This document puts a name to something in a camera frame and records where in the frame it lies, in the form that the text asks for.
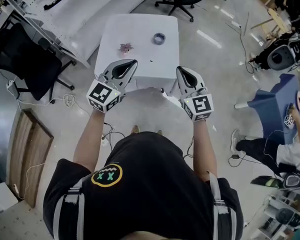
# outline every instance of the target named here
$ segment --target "floor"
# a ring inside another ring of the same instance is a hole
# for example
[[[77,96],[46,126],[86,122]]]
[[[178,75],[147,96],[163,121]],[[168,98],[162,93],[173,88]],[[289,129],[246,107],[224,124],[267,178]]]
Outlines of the floor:
[[[168,14],[171,7],[146,0],[133,13]],[[181,10],[177,9],[173,16],[178,19],[180,65],[187,66],[200,73],[209,92],[212,94],[214,113],[207,121],[209,134],[217,157],[218,176],[225,177],[237,190],[244,219],[249,222],[263,204],[264,198],[272,190],[250,184],[260,175],[272,175],[265,166],[243,161],[239,167],[232,168],[228,164],[231,133],[239,128],[242,133],[260,137],[262,126],[253,109],[235,110],[234,104],[252,99],[257,89],[269,91],[279,82],[280,73],[273,70],[250,74],[245,67],[245,54],[236,25],[242,26],[242,37],[247,55],[262,51],[262,36],[259,28],[250,27],[269,19],[265,7],[259,0],[203,0],[189,9],[194,15],[194,22]],[[198,33],[209,36],[210,41]],[[86,101],[86,93],[94,78],[94,66],[98,51],[90,58],[91,67],[86,69],[79,63],[70,66],[62,77],[71,81],[75,90],[72,92],[76,102],[89,113],[92,108]],[[62,97],[69,90],[56,84],[54,95]],[[42,211],[43,198],[48,187],[56,163],[61,158],[72,160],[76,144],[88,121],[88,114],[77,105],[65,107],[61,100],[54,105],[35,106],[33,110],[43,124],[54,136],[51,149],[44,165],[37,195],[37,208]],[[113,125],[116,131],[127,135],[133,125],[142,131],[162,130],[164,135],[179,146],[184,153],[192,139],[193,125],[186,113],[162,97],[156,89],[144,89],[129,92],[125,100],[110,110],[105,121]],[[120,139],[113,135],[113,143]],[[97,168],[101,168],[110,153],[110,146],[101,147]],[[186,158],[192,167],[192,159]],[[262,212],[244,230],[242,239],[248,239],[257,226]]]

